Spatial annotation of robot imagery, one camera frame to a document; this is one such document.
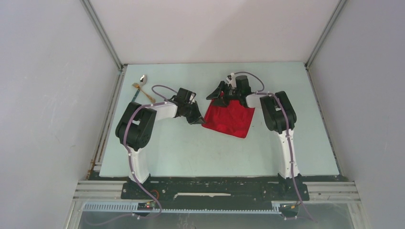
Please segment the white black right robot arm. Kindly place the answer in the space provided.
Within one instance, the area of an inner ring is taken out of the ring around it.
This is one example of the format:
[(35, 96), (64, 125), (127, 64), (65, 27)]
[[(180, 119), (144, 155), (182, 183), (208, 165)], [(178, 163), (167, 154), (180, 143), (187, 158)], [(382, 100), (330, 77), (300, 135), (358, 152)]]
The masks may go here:
[(206, 96), (206, 100), (219, 107), (227, 107), (231, 101), (238, 101), (244, 108), (261, 109), (266, 127), (277, 134), (282, 148), (279, 174), (283, 179), (298, 176), (293, 143), (297, 115), (286, 92), (254, 92), (246, 75), (232, 73), (226, 80), (220, 81), (214, 91)]

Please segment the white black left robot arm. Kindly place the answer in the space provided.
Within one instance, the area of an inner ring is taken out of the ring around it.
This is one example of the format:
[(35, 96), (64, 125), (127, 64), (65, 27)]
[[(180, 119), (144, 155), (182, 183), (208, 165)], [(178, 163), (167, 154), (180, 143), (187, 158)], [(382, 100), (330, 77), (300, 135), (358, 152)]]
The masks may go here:
[(180, 88), (176, 95), (163, 102), (139, 104), (131, 102), (122, 115), (115, 135), (128, 151), (129, 178), (136, 183), (132, 192), (138, 198), (147, 198), (151, 186), (145, 182), (150, 176), (147, 156), (142, 150), (151, 139), (156, 121), (168, 118), (185, 117), (191, 125), (201, 125), (205, 120), (195, 100), (196, 93)]

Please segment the red satin napkin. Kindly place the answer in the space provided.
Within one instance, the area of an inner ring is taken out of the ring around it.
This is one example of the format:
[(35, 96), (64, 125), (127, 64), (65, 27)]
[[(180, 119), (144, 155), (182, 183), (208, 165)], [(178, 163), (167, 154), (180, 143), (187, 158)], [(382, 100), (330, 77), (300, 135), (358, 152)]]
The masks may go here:
[(246, 138), (254, 116), (254, 108), (245, 108), (238, 100), (231, 100), (227, 107), (217, 106), (212, 99), (205, 113), (202, 127), (238, 138)]

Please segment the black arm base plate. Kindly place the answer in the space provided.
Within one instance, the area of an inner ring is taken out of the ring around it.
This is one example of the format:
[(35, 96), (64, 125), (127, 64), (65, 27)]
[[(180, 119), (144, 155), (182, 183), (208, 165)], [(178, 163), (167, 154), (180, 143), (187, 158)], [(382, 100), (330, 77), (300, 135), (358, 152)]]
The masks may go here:
[(300, 177), (149, 177), (142, 186), (127, 179), (123, 188), (121, 199), (156, 198), (156, 208), (269, 210), (273, 201), (309, 200)]

